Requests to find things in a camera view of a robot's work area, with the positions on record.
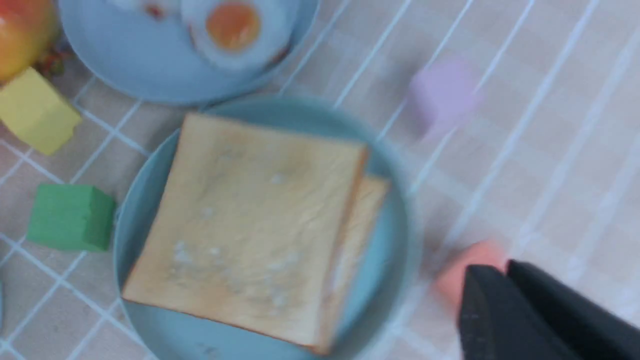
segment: egg white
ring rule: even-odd
[[[232,72],[260,70],[269,65],[291,40],[297,1],[236,0],[247,3],[260,17],[260,33],[247,48],[232,52],[216,45],[207,31],[208,16],[228,0],[182,0],[182,20],[196,50],[213,65]]]

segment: pink block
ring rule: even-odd
[[[414,75],[407,96],[428,138],[445,136],[468,120],[477,106],[476,79],[459,59],[433,63]]]
[[[465,271],[469,265],[491,265],[506,273],[507,256],[494,241],[480,241],[466,248],[436,278],[435,287],[447,306],[458,314],[462,302]]]

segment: purple block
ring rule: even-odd
[[[424,136],[440,138],[464,124],[479,102],[475,87],[476,77],[458,59],[433,63],[414,75],[407,103]]]

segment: green block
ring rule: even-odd
[[[115,207],[93,186],[41,184],[27,239],[58,250],[107,251]]]

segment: fried egg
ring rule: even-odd
[[[182,0],[108,0],[116,7],[129,12],[146,12],[155,19],[180,13]]]
[[[287,0],[182,0],[195,49],[233,72],[260,70],[288,51],[295,6]]]

